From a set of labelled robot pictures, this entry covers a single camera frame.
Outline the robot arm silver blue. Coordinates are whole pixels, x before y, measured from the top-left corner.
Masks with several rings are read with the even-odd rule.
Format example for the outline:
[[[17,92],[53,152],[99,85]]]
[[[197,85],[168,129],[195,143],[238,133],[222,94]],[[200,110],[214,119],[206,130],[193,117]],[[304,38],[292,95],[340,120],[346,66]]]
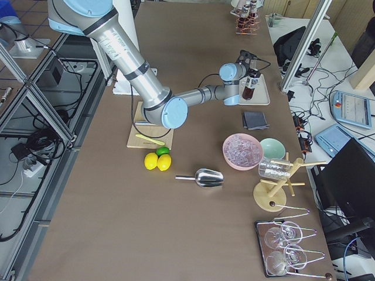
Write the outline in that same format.
[[[143,100],[142,116],[150,123],[175,129],[188,117],[188,108],[210,100],[237,105],[240,80],[250,74],[254,55],[242,50],[235,63],[221,66],[221,85],[207,85],[173,95],[163,86],[119,23],[112,1],[48,1],[49,25],[58,32],[94,40],[119,68]]]

